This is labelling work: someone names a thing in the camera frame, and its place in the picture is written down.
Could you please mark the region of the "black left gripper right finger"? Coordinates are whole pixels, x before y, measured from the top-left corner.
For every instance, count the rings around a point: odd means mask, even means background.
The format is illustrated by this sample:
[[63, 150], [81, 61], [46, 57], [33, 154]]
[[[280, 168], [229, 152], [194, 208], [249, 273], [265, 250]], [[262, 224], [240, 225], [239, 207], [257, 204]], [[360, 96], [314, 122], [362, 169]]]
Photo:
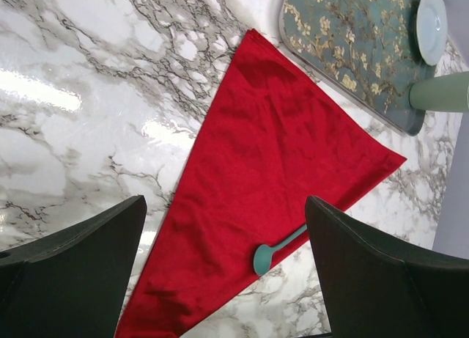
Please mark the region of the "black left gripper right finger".
[[329, 337], [467, 337], [468, 261], [348, 216], [317, 196], [306, 223]]

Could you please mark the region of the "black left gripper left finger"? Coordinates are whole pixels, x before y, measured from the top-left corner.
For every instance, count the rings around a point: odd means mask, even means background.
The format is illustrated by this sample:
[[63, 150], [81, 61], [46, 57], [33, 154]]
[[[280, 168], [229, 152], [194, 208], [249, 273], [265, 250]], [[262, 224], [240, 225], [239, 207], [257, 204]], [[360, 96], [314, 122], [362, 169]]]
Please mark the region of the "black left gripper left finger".
[[112, 337], [147, 213], [145, 198], [1, 252], [2, 337]]

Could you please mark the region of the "teal spoon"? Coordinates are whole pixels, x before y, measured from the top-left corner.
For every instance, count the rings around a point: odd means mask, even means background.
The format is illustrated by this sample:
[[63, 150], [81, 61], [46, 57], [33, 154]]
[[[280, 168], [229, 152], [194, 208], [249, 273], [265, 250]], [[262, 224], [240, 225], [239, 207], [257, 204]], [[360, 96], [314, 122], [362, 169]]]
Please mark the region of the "teal spoon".
[[304, 224], [302, 227], [298, 228], [291, 235], [285, 238], [282, 242], [278, 243], [275, 246], [269, 246], [267, 244], [261, 244], [256, 248], [253, 256], [253, 269], [254, 273], [258, 276], [265, 275], [271, 268], [273, 255], [283, 249], [285, 246], [289, 245], [296, 238], [302, 235], [307, 230], [307, 226]]

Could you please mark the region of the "red cloth napkin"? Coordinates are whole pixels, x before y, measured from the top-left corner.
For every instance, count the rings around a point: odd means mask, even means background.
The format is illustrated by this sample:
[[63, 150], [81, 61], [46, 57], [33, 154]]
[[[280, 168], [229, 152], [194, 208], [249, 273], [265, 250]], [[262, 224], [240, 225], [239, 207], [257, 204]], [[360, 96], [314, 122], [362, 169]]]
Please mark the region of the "red cloth napkin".
[[405, 161], [258, 31], [218, 88], [118, 337], [180, 337], [256, 280], [256, 248], [319, 196], [346, 210]]

